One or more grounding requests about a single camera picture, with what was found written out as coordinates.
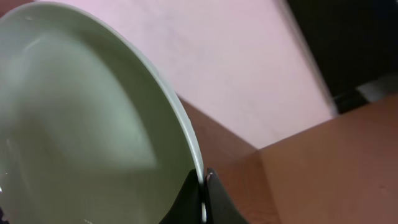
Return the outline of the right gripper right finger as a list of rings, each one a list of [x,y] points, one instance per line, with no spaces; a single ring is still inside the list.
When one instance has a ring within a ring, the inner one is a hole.
[[[207,169],[205,177],[205,206],[207,223],[248,224],[235,207],[218,174],[212,168]]]

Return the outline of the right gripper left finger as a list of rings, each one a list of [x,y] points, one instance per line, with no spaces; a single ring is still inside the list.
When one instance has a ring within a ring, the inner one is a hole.
[[[201,196],[196,170],[191,170],[185,179],[171,209],[160,224],[200,224]]]

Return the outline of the light blue plate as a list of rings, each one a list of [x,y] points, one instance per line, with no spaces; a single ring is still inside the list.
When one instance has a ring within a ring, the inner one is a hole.
[[[1,210],[9,223],[158,223],[203,160],[176,93],[81,9],[1,18]]]

